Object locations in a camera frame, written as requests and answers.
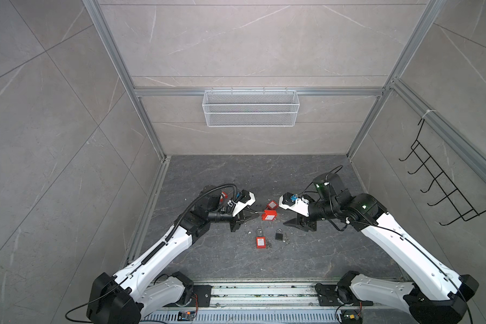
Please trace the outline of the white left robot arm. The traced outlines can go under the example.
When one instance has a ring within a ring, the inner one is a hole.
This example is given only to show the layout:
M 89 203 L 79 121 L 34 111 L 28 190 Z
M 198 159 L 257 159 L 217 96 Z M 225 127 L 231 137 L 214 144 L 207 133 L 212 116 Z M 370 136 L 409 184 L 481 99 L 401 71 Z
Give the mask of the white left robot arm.
M 91 323 L 139 323 L 163 306 L 187 305 L 194 283 L 180 272 L 155 283 L 157 276 L 209 231 L 212 223 L 228 223 L 231 232 L 250 219 L 256 201 L 235 184 L 208 186 L 177 217 L 148 251 L 114 275 L 102 273 L 93 282 L 86 317 Z

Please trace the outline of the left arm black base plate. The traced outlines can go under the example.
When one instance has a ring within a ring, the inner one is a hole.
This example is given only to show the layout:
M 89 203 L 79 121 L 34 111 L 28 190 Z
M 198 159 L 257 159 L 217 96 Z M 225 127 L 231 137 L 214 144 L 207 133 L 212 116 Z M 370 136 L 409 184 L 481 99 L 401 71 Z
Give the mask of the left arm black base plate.
M 192 305 L 198 304 L 199 307 L 210 307 L 211 292 L 213 286 L 210 285 L 198 285 L 193 287 Z

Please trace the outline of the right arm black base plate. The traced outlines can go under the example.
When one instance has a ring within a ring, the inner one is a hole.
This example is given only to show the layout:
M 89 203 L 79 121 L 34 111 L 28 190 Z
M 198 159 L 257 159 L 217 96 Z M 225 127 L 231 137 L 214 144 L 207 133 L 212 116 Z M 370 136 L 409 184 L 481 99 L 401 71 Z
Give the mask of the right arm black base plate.
M 318 295 L 320 306 L 373 306 L 371 301 L 359 300 L 351 291 L 351 289 L 338 286 L 326 285 L 318 283 L 315 285 L 315 291 Z

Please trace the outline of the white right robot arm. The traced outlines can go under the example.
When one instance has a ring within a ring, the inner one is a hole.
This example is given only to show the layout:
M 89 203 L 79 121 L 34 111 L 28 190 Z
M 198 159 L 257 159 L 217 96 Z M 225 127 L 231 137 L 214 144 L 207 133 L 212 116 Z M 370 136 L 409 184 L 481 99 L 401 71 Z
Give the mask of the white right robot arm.
M 318 199 L 292 193 L 279 198 L 282 209 L 297 214 L 286 226 L 314 232 L 318 221 L 341 221 L 374 241 L 410 278 L 395 282 L 348 271 L 333 292 L 321 283 L 316 285 L 321 301 L 334 297 L 341 306 L 379 303 L 408 313 L 418 323 L 460 323 L 465 315 L 472 315 L 468 301 L 479 287 L 474 277 L 460 275 L 435 258 L 376 198 L 351 195 L 338 174 L 321 174 L 313 185 Z

